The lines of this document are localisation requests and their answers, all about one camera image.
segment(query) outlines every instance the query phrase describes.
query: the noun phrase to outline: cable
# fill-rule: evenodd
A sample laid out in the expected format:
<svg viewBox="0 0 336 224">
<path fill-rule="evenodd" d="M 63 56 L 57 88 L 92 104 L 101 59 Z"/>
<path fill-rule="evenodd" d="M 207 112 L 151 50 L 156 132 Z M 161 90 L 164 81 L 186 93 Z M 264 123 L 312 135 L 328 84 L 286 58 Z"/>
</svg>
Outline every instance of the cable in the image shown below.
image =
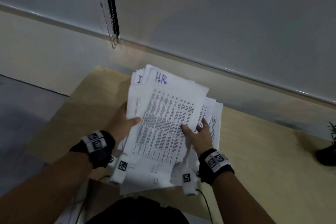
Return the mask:
<svg viewBox="0 0 336 224">
<path fill-rule="evenodd" d="M 209 209 L 209 205 L 208 205 L 208 202 L 207 202 L 207 199 L 205 198 L 203 192 L 201 192 L 199 189 L 196 189 L 196 190 L 199 191 L 199 192 L 202 194 L 202 196 L 204 197 L 205 203 L 207 204 L 207 208 L 208 208 L 208 211 L 209 211 L 211 224 L 213 224 L 213 222 L 212 222 L 212 217 L 211 217 L 211 213 L 210 213 L 210 209 Z"/>
<path fill-rule="evenodd" d="M 98 181 L 100 182 L 100 180 L 104 179 L 104 178 L 107 178 L 107 177 L 110 177 L 109 175 L 104 175 L 102 178 L 100 178 Z"/>
</svg>

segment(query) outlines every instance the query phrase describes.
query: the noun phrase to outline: wall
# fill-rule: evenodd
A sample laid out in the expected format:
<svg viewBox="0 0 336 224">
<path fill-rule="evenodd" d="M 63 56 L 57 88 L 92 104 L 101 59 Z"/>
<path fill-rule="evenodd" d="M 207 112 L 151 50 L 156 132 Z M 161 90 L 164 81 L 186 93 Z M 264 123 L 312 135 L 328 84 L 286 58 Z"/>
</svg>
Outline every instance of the wall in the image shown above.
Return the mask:
<svg viewBox="0 0 336 224">
<path fill-rule="evenodd" d="M 113 50 L 108 39 L 35 19 L 0 10 L 0 74 L 69 95 L 96 65 L 131 74 L 149 63 L 209 87 L 227 107 L 330 140 L 334 105 L 125 41 Z"/>
</svg>

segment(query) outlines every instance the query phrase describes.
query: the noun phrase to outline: right hand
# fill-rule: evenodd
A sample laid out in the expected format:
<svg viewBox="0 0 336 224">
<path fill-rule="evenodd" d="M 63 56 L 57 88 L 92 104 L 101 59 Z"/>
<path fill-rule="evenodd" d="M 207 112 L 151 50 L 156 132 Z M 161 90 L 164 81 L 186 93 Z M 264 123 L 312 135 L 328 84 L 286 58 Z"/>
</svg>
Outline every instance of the right hand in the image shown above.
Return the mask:
<svg viewBox="0 0 336 224">
<path fill-rule="evenodd" d="M 198 134 L 195 134 L 187 125 L 182 125 L 182 131 L 187 139 L 191 141 L 197 156 L 199 157 L 204 151 L 213 148 L 210 136 L 210 127 L 205 119 L 202 119 L 203 128 L 196 127 Z"/>
</svg>

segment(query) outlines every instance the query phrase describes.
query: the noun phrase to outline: table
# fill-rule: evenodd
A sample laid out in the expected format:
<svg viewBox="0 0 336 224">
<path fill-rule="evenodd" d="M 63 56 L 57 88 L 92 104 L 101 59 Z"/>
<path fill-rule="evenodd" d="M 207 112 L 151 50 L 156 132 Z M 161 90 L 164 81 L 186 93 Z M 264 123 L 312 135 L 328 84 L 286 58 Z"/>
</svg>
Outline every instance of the table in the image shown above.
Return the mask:
<svg viewBox="0 0 336 224">
<path fill-rule="evenodd" d="M 26 147 L 47 163 L 65 155 L 79 139 L 103 128 L 127 100 L 130 76 L 97 66 Z M 224 107 L 220 151 L 233 164 L 246 189 L 277 223 L 334 223 L 336 168 L 314 158 L 329 141 Z M 97 168 L 98 180 L 110 171 Z M 215 223 L 222 223 L 212 189 L 200 184 Z M 138 193 L 209 220 L 201 195 L 187 197 L 181 187 Z"/>
</svg>

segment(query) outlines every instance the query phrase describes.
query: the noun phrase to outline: wrist strap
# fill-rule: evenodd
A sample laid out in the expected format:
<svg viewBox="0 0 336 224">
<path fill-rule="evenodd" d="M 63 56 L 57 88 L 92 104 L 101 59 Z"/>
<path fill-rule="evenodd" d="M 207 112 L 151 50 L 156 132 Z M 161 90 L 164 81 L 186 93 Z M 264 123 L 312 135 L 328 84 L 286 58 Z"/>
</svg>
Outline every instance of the wrist strap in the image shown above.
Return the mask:
<svg viewBox="0 0 336 224">
<path fill-rule="evenodd" d="M 82 140 L 69 151 L 88 154 L 93 168 L 106 167 L 111 160 L 116 142 L 109 132 L 100 130 L 82 137 Z"/>
<path fill-rule="evenodd" d="M 198 177 L 201 182 L 212 186 L 217 176 L 227 171 L 235 173 L 227 157 L 216 149 L 206 150 L 200 155 Z"/>
</svg>

